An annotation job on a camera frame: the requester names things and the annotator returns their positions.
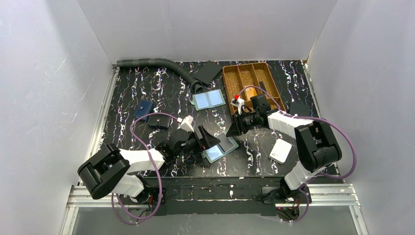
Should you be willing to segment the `mint green card holder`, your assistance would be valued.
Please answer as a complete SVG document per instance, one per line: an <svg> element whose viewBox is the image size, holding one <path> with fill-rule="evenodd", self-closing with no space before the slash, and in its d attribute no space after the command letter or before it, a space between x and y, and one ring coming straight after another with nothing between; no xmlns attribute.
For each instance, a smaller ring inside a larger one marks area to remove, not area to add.
<svg viewBox="0 0 415 235"><path fill-rule="evenodd" d="M218 144L218 145L216 145L216 146L214 146L214 147L212 147L208 150L203 151L202 152L202 158L206 159L210 164L212 164L215 161L218 161L220 158L224 157L225 155L229 154L230 152L224 152Z"/></svg>

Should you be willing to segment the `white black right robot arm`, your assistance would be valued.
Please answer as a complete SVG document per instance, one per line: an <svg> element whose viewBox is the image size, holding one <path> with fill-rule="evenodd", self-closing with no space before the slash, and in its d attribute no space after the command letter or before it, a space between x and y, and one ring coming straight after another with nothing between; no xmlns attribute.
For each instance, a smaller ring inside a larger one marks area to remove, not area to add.
<svg viewBox="0 0 415 235"><path fill-rule="evenodd" d="M232 124L227 137L241 136L255 128L280 131L296 140L299 161L285 175L279 188L264 193L265 196L288 198L299 193L308 180L326 167L339 161L342 152L329 124L323 121L289 117L286 112L272 109L264 94L251 97L252 107L238 95L231 101L238 108L232 114Z"/></svg>

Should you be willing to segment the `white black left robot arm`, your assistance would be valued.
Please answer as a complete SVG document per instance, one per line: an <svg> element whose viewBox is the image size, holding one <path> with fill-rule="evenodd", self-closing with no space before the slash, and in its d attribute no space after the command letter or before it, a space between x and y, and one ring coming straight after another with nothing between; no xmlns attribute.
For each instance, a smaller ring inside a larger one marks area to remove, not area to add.
<svg viewBox="0 0 415 235"><path fill-rule="evenodd" d="M178 128L150 150L125 150L107 144L81 164L77 174L93 199L110 193L137 197L146 187L133 172L160 170L181 154L200 154L220 142L203 126L196 131Z"/></svg>

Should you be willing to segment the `black credit card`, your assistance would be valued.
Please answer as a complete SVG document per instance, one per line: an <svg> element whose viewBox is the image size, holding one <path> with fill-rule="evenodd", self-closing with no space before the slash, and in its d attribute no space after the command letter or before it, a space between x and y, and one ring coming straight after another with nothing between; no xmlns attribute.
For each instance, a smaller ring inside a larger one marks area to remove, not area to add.
<svg viewBox="0 0 415 235"><path fill-rule="evenodd" d="M217 139L220 140L219 146L224 152L230 152L237 148L237 144L234 139L227 137L225 132L218 134Z"/></svg>

